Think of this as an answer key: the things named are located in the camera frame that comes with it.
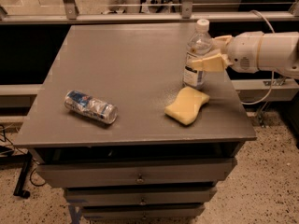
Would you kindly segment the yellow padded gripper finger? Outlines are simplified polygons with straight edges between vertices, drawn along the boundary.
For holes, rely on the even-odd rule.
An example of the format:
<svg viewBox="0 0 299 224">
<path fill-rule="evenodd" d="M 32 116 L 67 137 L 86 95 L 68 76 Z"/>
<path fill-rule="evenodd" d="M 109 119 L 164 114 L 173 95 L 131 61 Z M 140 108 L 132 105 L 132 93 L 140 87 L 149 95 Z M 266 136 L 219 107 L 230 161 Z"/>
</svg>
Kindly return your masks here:
<svg viewBox="0 0 299 224">
<path fill-rule="evenodd" d="M 222 72 L 228 66 L 228 57 L 225 54 L 216 54 L 210 57 L 191 61 L 191 68 L 196 71 Z"/>
<path fill-rule="evenodd" d="M 231 35 L 221 35 L 221 36 L 214 37 L 212 39 L 212 48 L 219 49 L 221 52 L 225 52 L 232 38 L 233 37 Z"/>
</svg>

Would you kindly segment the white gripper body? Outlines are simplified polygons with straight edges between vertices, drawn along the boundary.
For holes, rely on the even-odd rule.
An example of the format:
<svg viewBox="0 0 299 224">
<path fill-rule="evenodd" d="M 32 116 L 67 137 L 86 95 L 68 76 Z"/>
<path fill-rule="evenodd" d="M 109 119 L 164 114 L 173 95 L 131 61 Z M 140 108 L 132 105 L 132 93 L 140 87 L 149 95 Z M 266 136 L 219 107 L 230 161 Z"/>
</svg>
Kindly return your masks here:
<svg viewBox="0 0 299 224">
<path fill-rule="evenodd" d="M 258 71 L 257 53 L 263 32 L 245 32 L 233 37 L 227 45 L 227 55 L 231 68 L 238 73 Z"/>
</svg>

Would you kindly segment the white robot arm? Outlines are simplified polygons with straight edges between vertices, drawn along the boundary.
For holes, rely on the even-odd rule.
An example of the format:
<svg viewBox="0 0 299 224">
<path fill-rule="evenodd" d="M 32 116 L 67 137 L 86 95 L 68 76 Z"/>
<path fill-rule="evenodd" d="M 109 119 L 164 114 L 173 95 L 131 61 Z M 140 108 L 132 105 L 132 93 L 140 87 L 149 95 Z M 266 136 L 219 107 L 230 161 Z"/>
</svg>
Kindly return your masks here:
<svg viewBox="0 0 299 224">
<path fill-rule="evenodd" d="M 218 36 L 216 48 L 203 58 L 189 61 L 195 71 L 221 72 L 231 67 L 238 73 L 271 71 L 299 78 L 299 33 L 246 32 L 236 37 Z"/>
</svg>

